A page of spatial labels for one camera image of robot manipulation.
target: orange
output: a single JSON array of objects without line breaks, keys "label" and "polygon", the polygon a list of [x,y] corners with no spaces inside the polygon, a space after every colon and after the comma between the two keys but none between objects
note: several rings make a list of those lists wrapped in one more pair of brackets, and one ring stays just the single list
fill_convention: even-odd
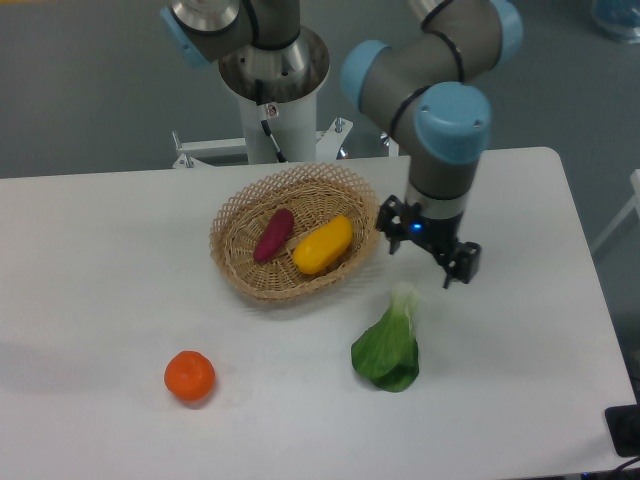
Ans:
[{"label": "orange", "polygon": [[186,350],[176,355],[164,372],[164,384],[180,400],[200,400],[216,381],[213,365],[204,355]]}]

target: blue joint cap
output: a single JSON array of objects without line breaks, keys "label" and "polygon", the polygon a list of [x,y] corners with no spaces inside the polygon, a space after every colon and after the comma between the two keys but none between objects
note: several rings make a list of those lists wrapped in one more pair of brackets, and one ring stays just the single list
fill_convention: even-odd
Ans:
[{"label": "blue joint cap", "polygon": [[351,50],[340,72],[342,92],[360,110],[362,89],[369,69],[382,50],[389,45],[378,40],[367,40]]},{"label": "blue joint cap", "polygon": [[185,59],[187,64],[192,68],[202,68],[210,65],[209,61],[200,53],[200,50],[196,48],[196,46],[189,40],[189,37],[182,27],[178,24],[171,12],[169,11],[169,7],[164,7],[160,10],[160,18],[162,19],[162,23],[164,24],[167,33],[173,40],[173,43],[176,45],[180,53],[182,53],[182,57]]},{"label": "blue joint cap", "polygon": [[502,25],[502,49],[498,60],[498,65],[502,65],[520,49],[524,27],[518,10],[507,0],[491,0],[491,3],[498,12]]},{"label": "blue joint cap", "polygon": [[475,87],[438,83],[418,100],[414,124],[422,145],[443,162],[466,165],[489,146],[491,106]]}]

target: white metal frame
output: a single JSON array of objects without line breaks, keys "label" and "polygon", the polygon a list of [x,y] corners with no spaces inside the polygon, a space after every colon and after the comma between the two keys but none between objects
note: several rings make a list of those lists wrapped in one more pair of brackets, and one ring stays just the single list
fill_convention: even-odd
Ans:
[{"label": "white metal frame", "polygon": [[589,246],[591,254],[595,255],[615,231],[620,228],[624,222],[634,212],[640,218],[640,170],[636,170],[631,174],[631,184],[633,185],[634,195],[625,203],[624,207],[613,217],[609,224],[602,230],[600,235],[596,237]]}]

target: robotic arm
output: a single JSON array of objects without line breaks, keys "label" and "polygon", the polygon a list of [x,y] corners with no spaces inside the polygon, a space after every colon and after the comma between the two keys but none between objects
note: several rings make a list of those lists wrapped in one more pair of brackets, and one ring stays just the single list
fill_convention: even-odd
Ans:
[{"label": "robotic arm", "polygon": [[[411,156],[404,201],[389,197],[376,228],[390,241],[391,254],[405,240],[431,253],[447,288],[452,279],[469,283],[478,270],[480,246],[459,242],[457,233],[491,127],[489,102],[463,82],[509,60],[523,29],[507,0],[409,5],[424,35],[396,50],[379,41],[360,44],[343,65],[341,83],[358,110]],[[264,156],[272,146],[282,160],[278,144],[293,158],[314,150],[315,100],[304,114],[295,106],[322,85],[329,56],[322,40],[300,26],[299,0],[174,0],[161,17],[190,65],[219,60],[239,99],[270,107],[252,116],[241,103],[250,163],[257,163],[252,150]],[[308,128],[300,128],[303,119]],[[252,133],[260,128],[264,134]]]},{"label": "robotic arm", "polygon": [[160,16],[189,65],[218,61],[240,104],[249,163],[315,160],[315,92],[329,54],[300,25],[299,0],[174,0]]},{"label": "robotic arm", "polygon": [[457,232],[478,160],[489,144],[491,108],[462,82],[507,61],[522,41],[506,0],[412,0],[424,36],[399,50],[378,41],[356,47],[342,68],[349,100],[411,156],[404,202],[389,197],[377,229],[390,253],[410,240],[452,279],[469,283],[481,248]]}]

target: metal bracket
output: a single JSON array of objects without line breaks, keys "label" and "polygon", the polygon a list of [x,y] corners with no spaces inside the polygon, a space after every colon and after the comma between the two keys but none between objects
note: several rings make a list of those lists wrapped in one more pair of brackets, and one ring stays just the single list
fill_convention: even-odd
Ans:
[{"label": "metal bracket", "polygon": [[[269,115],[268,107],[265,106],[265,114]],[[273,115],[278,115],[277,106]],[[348,156],[342,144],[353,128],[353,122],[344,118],[336,118],[326,132],[316,132],[316,160],[318,162],[333,162],[336,158]],[[182,143],[178,137],[178,132],[171,132],[175,144],[178,160],[172,168],[194,168],[211,167],[197,158],[215,159],[217,157],[228,157],[232,155],[243,155],[247,153],[247,145],[244,138],[229,138],[225,140],[210,140],[205,142],[185,142]]]}]

